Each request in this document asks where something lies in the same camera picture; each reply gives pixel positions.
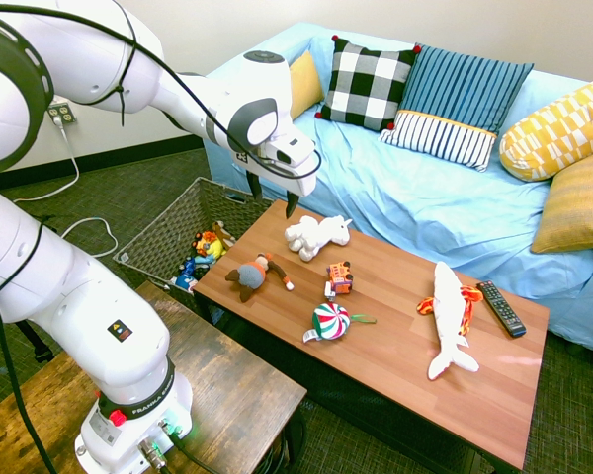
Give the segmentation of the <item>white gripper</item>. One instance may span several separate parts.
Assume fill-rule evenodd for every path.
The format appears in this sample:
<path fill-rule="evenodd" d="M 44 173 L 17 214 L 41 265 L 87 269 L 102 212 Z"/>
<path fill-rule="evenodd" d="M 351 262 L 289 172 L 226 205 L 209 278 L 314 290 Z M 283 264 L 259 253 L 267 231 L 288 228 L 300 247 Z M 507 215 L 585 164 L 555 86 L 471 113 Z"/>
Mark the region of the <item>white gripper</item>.
<path fill-rule="evenodd" d="M 263 198 L 261 178 L 287 191 L 285 216 L 289 219 L 299 198 L 313 192 L 321 159 L 308 137 L 285 135 L 262 143 L 253 152 L 236 153 L 235 163 L 246 170 L 250 191 L 257 201 Z"/>

